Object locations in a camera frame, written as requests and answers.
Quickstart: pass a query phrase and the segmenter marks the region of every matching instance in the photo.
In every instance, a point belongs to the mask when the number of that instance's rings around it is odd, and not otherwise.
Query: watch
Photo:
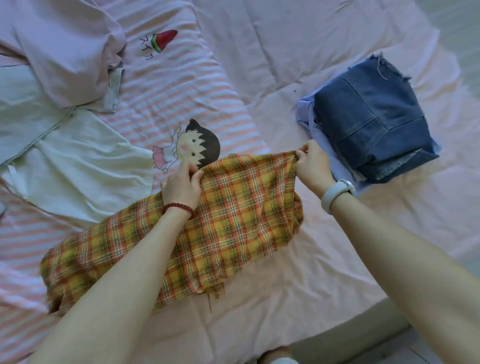
[[[322,208],[331,215],[330,205],[333,200],[343,192],[350,192],[351,194],[355,193],[355,186],[352,182],[347,180],[338,180],[333,186],[330,186],[328,190],[324,193],[322,197]]]

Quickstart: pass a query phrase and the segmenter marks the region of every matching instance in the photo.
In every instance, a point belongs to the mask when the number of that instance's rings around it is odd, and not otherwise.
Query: cartoon character print
[[[176,37],[178,31],[171,29],[162,33],[153,33],[150,38],[145,34],[142,41],[142,54],[145,60],[151,60],[155,52],[161,53],[165,47]]]
[[[194,119],[190,119],[184,133],[181,132],[181,124],[175,127],[169,146],[153,147],[155,165],[163,173],[168,173],[168,169],[177,160],[201,168],[215,162],[219,156],[220,142],[216,135]]]

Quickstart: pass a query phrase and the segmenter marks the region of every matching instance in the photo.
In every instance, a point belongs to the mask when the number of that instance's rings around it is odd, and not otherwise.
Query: striped bed sheet
[[[105,123],[133,145],[152,150],[170,145],[176,128],[184,132],[195,119],[218,138],[220,158],[269,152],[202,38],[189,2],[108,0],[99,6],[127,37],[121,104],[115,114],[99,115]],[[177,32],[170,43],[160,53],[152,49],[152,36],[168,30]],[[178,161],[165,171],[152,161],[153,193],[177,166]],[[38,264],[50,247],[81,228],[4,187],[0,200],[8,206],[0,219],[0,363],[14,363],[34,351],[56,323],[47,315]]]

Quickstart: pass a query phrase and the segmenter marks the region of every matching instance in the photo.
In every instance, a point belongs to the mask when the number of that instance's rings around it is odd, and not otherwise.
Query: beaded bracelet
[[[178,207],[178,208],[181,208],[182,210],[190,212],[192,214],[192,216],[190,216],[190,218],[188,220],[191,220],[194,217],[196,217],[195,210],[193,208],[191,208],[190,206],[188,206],[186,204],[181,204],[180,202],[170,202],[170,203],[164,205],[163,208],[162,208],[162,215],[165,214],[165,212],[168,210],[169,207]]]

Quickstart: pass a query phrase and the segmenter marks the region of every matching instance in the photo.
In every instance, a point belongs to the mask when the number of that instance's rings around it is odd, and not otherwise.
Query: plaid shirt
[[[180,233],[155,309],[192,293],[218,297],[249,261],[286,246],[303,222],[295,152],[231,154],[203,168],[197,217]],[[160,219],[161,192],[51,248],[40,263],[51,313],[64,315]]]

